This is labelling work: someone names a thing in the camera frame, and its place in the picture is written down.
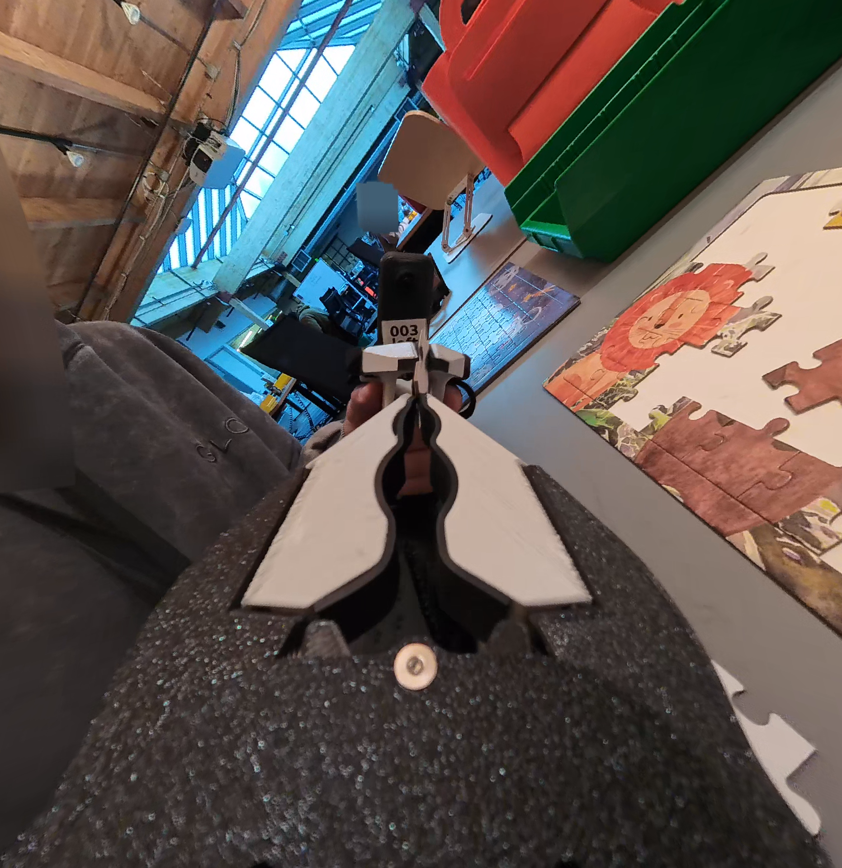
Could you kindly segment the lion jigsaw puzzle board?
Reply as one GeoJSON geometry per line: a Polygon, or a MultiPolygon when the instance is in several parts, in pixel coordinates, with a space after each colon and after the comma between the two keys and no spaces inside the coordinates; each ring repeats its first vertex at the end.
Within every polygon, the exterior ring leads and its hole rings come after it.
{"type": "MultiPolygon", "coordinates": [[[[746,346],[730,358],[711,353],[712,343],[686,346],[662,356],[630,400],[571,412],[637,467],[649,411],[683,396],[754,429],[783,418],[788,427],[778,440],[842,467],[842,406],[834,401],[795,414],[785,398],[797,387],[772,389],[762,380],[789,362],[817,366],[813,353],[842,339],[842,229],[823,228],[841,206],[842,167],[764,180],[647,290],[690,261],[745,263],[766,253],[774,270],[747,283],[736,304],[771,296],[767,309],[780,319],[749,331],[746,346]]],[[[683,504],[674,489],[657,484],[683,504]]],[[[778,524],[723,538],[842,638],[842,510],[822,498],[778,524]]]]}

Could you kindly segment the assembled lion puzzle pieces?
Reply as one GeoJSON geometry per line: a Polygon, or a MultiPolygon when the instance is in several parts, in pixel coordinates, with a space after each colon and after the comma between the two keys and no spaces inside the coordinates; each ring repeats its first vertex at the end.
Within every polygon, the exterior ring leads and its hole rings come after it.
{"type": "Polygon", "coordinates": [[[746,307],[736,304],[738,298],[730,306],[709,303],[696,278],[706,265],[678,266],[644,292],[545,381],[546,392],[574,412],[609,409],[634,397],[662,356],[713,346],[716,332],[746,307]]]}

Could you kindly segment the light wooden chair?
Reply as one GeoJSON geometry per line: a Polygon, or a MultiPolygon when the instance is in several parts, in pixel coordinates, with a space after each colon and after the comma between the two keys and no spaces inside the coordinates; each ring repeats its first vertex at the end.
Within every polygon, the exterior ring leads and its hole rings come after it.
{"type": "Polygon", "coordinates": [[[492,219],[489,213],[476,217],[472,212],[475,182],[484,168],[483,161],[451,127],[431,114],[414,110],[403,117],[377,179],[422,210],[443,212],[441,248],[445,261],[451,263],[492,219]],[[452,240],[451,207],[462,193],[463,227],[452,240]]]}

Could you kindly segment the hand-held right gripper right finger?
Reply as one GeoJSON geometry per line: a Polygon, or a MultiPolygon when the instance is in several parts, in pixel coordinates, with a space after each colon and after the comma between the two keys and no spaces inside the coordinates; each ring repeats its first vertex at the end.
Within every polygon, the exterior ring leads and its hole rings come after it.
{"type": "Polygon", "coordinates": [[[508,620],[592,602],[526,465],[433,396],[419,400],[440,500],[437,601],[478,641],[508,620]]]}

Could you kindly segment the pile of puzzle pieces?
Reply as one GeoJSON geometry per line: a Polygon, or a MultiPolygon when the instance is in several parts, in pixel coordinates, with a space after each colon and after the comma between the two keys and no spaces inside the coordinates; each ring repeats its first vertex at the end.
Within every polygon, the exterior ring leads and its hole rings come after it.
{"type": "Polygon", "coordinates": [[[748,718],[734,702],[735,697],[744,692],[741,682],[715,661],[712,665],[752,753],[806,831],[816,838],[821,826],[819,814],[789,782],[816,753],[815,747],[777,713],[771,713],[766,723],[756,723],[748,718]]]}

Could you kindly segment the orange plastic bin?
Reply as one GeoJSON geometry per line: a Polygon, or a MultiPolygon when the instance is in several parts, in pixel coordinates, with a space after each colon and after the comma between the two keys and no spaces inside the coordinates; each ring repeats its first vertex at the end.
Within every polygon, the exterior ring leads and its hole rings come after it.
{"type": "Polygon", "coordinates": [[[422,91],[507,186],[653,24],[682,2],[443,1],[422,91]]]}

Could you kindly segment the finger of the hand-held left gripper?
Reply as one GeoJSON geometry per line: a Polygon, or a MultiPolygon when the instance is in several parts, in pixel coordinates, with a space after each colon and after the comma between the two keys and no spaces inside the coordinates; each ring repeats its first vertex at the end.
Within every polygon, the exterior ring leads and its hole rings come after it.
{"type": "Polygon", "coordinates": [[[382,402],[393,402],[397,381],[405,376],[414,379],[420,353],[414,342],[381,344],[367,347],[361,356],[361,381],[382,385],[382,402]]]}
{"type": "Polygon", "coordinates": [[[445,395],[451,381],[469,376],[469,357],[442,345],[430,345],[426,355],[429,395],[445,395]]]}

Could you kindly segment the white box ceiling fixture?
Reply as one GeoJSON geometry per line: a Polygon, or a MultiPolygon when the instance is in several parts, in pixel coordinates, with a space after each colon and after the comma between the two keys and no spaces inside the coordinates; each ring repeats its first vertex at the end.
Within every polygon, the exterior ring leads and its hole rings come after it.
{"type": "Polygon", "coordinates": [[[225,189],[233,183],[246,152],[220,133],[210,120],[198,122],[183,148],[192,183],[202,189],[225,189]]]}

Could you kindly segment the green plastic bin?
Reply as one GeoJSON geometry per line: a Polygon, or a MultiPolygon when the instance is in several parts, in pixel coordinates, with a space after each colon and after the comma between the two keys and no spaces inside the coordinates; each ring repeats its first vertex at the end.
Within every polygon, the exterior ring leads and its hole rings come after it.
{"type": "Polygon", "coordinates": [[[842,57],[842,1],[670,5],[504,190],[524,235],[609,263],[842,57]]]}

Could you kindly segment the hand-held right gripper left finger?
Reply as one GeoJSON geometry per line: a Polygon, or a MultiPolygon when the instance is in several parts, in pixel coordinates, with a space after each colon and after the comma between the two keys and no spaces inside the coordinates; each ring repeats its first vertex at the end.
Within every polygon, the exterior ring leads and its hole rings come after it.
{"type": "Polygon", "coordinates": [[[406,482],[415,399],[399,396],[316,458],[242,599],[244,609],[313,615],[388,566],[393,504],[406,482]]]}

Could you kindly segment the skylight window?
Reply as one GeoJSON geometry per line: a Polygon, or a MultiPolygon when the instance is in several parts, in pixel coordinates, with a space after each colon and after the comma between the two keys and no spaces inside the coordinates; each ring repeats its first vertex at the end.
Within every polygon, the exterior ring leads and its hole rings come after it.
{"type": "Polygon", "coordinates": [[[198,185],[134,312],[123,320],[150,326],[194,306],[221,266],[246,251],[254,213],[343,70],[379,18],[382,2],[295,2],[293,17],[263,71],[232,115],[226,181],[198,185]]]}

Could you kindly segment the person's left hand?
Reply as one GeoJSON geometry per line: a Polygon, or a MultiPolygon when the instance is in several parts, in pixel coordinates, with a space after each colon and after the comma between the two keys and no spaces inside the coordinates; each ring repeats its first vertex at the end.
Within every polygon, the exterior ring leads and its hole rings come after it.
{"type": "MultiPolygon", "coordinates": [[[[356,387],[346,408],[341,439],[347,439],[382,410],[383,385],[378,381],[356,387]]],[[[427,495],[433,492],[430,482],[430,448],[420,424],[416,424],[410,445],[404,454],[405,483],[398,497],[427,495]]]]}

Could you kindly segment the brown green foliage puzzle piece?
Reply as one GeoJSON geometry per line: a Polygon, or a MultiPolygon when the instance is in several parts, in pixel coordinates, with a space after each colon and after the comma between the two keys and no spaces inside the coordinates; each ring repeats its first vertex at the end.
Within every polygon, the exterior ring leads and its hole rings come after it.
{"type": "Polygon", "coordinates": [[[688,396],[669,406],[654,406],[639,434],[645,441],[653,442],[676,457],[684,455],[694,449],[701,438],[700,421],[691,418],[697,412],[700,416],[704,413],[702,404],[688,396]]]}

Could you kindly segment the orange puzzle piece grey knob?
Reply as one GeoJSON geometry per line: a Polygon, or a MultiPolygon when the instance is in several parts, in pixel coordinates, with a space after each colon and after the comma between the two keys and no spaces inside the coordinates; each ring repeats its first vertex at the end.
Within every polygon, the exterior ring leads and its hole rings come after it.
{"type": "Polygon", "coordinates": [[[759,253],[745,263],[714,263],[696,272],[697,288],[709,296],[712,305],[730,306],[741,298],[743,287],[750,281],[762,280],[774,270],[766,262],[767,254],[759,253]]]}

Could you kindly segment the grey desk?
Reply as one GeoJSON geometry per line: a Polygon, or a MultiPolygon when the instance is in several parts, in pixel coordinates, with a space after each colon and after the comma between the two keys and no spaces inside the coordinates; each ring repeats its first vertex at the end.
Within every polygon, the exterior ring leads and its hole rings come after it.
{"type": "Polygon", "coordinates": [[[817,810],[819,841],[842,866],[842,638],[542,386],[759,181],[835,166],[842,166],[842,61],[613,265],[530,242],[518,247],[515,262],[582,302],[482,393],[473,421],[543,467],[645,562],[709,656],[744,685],[737,700],[745,714],[763,721],[776,712],[814,745],[793,786],[817,810]]]}

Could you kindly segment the astronaut jigsaw puzzle board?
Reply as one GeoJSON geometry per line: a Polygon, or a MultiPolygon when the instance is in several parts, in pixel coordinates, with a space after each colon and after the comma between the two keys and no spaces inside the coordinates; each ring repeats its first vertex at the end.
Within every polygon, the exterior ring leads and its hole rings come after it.
{"type": "Polygon", "coordinates": [[[432,340],[470,358],[466,382],[480,393],[580,303],[572,292],[509,261],[432,340]]]}

